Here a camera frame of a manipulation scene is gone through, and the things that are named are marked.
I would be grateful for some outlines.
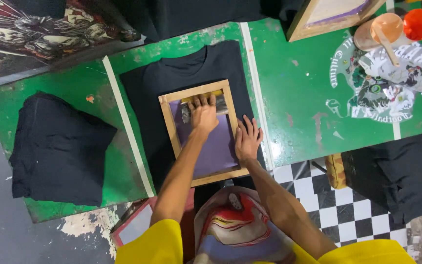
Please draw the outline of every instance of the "purple emulsion screen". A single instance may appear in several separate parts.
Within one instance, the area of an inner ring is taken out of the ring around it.
[[[183,123],[180,100],[170,102],[169,105],[180,144],[184,147],[191,133],[191,123]],[[208,140],[201,149],[193,178],[200,178],[206,174],[238,165],[238,159],[235,156],[234,138],[227,115],[218,116],[218,120],[218,126],[208,135]]]

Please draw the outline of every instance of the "plastic cup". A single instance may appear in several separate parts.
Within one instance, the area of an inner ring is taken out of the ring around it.
[[[378,24],[382,32],[390,43],[395,42],[403,33],[403,21],[394,13],[386,13],[362,24],[356,30],[354,43],[358,49],[372,51],[381,47],[380,40],[372,28],[373,24]]]
[[[403,18],[403,32],[408,39],[422,40],[422,9],[413,9]]]

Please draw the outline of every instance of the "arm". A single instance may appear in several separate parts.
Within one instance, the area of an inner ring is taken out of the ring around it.
[[[150,226],[163,219],[173,219],[180,223],[190,190],[196,160],[203,144],[208,139],[208,134],[219,123],[216,118],[216,97],[214,95],[211,95],[209,105],[203,94],[200,94],[199,99],[195,96],[194,102],[196,107],[191,102],[188,102],[193,129],[172,169],[167,174],[164,184],[162,184],[151,216]]]
[[[238,120],[235,152],[241,164],[249,170],[258,196],[273,224],[314,259],[336,249],[336,245],[312,223],[302,204],[261,167],[256,152],[263,140],[263,131],[258,129],[255,118],[253,123],[246,116],[244,120],[248,132],[242,121]]]

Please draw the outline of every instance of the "yellow shirt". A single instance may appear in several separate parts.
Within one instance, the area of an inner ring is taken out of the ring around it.
[[[294,243],[296,264],[415,264],[394,240],[358,242],[332,250],[318,260]],[[166,219],[151,226],[136,240],[118,249],[115,264],[182,264],[180,225]]]

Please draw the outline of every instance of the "hand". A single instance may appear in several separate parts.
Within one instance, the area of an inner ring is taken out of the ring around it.
[[[216,117],[216,97],[214,94],[210,96],[210,103],[204,94],[193,96],[193,102],[188,102],[191,110],[191,126],[193,130],[199,131],[205,136],[218,125],[219,120]]]
[[[235,154],[239,161],[245,165],[245,162],[249,160],[256,160],[258,146],[263,140],[263,130],[258,128],[255,118],[250,122],[250,119],[244,115],[243,119],[247,124],[248,131],[242,121],[237,119],[239,127],[235,136]]]

